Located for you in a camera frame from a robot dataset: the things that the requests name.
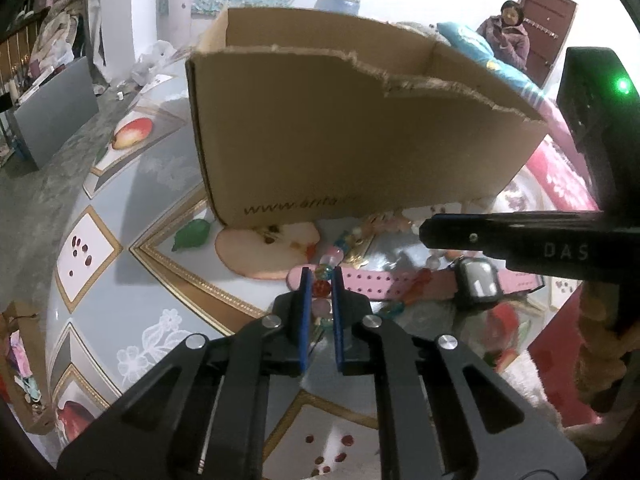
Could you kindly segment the pink floral quilt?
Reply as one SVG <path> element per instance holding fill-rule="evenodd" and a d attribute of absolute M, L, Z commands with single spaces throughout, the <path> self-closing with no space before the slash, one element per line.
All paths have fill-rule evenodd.
<path fill-rule="evenodd" d="M 526 168 L 557 210 L 597 211 L 585 157 L 577 151 L 559 107 L 545 98 L 539 114 L 546 121 L 548 133 L 529 157 Z"/>

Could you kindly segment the white plastic bag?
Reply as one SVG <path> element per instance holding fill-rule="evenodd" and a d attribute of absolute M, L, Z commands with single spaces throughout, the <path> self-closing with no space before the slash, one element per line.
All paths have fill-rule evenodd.
<path fill-rule="evenodd" d="M 165 40 L 158 40 L 148 47 L 131 69 L 131 79 L 140 87 L 153 80 L 155 75 L 171 61 L 177 50 Z"/>

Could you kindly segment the brown cardboard box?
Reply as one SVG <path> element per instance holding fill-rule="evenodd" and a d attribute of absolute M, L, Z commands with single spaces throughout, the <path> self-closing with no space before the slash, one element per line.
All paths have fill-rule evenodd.
<path fill-rule="evenodd" d="M 494 196 L 548 131 L 452 47 L 345 14 L 224 10 L 186 79 L 209 205 L 230 228 Z"/>

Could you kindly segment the brown wooden door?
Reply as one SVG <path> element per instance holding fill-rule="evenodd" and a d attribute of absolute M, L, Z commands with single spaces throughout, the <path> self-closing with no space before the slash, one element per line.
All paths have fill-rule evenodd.
<path fill-rule="evenodd" d="M 523 25 L 529 36 L 526 72 L 538 86 L 547 82 L 572 27 L 573 0 L 521 0 Z"/>

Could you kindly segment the fruit pattern bed sheet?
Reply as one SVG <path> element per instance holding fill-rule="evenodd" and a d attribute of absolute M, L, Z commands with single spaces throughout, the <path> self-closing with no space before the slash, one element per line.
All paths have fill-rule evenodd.
<path fill-rule="evenodd" d="M 222 225 L 206 204 L 196 176 L 193 131 L 186 106 L 183 62 L 145 87 L 117 123 L 113 136 L 149 118 L 148 140 L 124 151 L 111 139 L 93 162 L 54 267 L 47 356 L 56 432 L 67 448 L 186 336 L 232 335 L 270 313 L 273 299 L 296 286 L 287 266 L 275 280 L 237 274 L 220 260 Z M 496 210 L 555 209 L 526 168 L 498 195 Z M 409 233 L 370 238 L 349 254 L 346 266 L 367 271 L 413 271 L 431 258 Z M 544 278 L 530 300 L 480 315 L 469 342 L 480 354 L 491 323 L 505 344 L 510 386 L 555 413 L 544 400 L 534 364 L 525 352 L 534 334 L 576 289 L 568 278 Z M 333 335 L 311 332 L 309 368 L 299 378 L 270 380 L 262 479 L 382 479 L 372 376 L 345 377 L 334 363 Z M 488 351 L 498 347 L 486 347 Z"/>

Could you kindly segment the small cardboard box with items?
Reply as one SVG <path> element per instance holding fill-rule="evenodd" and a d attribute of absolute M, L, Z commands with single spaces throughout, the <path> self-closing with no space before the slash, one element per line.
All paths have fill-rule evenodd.
<path fill-rule="evenodd" d="M 1 380 L 26 432 L 43 436 L 53 430 L 39 313 L 21 301 L 12 301 L 1 312 Z"/>

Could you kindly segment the woman in purple coat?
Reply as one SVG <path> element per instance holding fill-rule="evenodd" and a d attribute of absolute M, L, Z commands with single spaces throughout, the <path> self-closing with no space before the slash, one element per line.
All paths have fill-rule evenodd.
<path fill-rule="evenodd" d="M 529 36 L 524 28 L 524 10 L 513 0 L 506 0 L 498 15 L 490 16 L 476 32 L 483 37 L 498 60 L 526 72 Z"/>

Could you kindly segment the grey board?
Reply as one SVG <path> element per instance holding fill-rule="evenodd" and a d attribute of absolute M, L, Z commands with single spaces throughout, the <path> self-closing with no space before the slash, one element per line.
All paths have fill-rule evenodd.
<path fill-rule="evenodd" d="M 20 152 L 38 169 L 99 111 L 86 58 L 78 58 L 8 111 Z"/>

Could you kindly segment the teal pillow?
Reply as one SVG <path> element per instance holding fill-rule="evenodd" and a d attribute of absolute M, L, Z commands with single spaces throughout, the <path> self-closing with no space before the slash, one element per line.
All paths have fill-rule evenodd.
<path fill-rule="evenodd" d="M 506 82 L 536 110 L 542 110 L 548 101 L 544 92 L 523 72 L 495 57 L 487 40 L 468 26 L 454 22 L 436 24 L 437 31 L 448 40 L 454 50 L 464 54 L 476 64 Z"/>

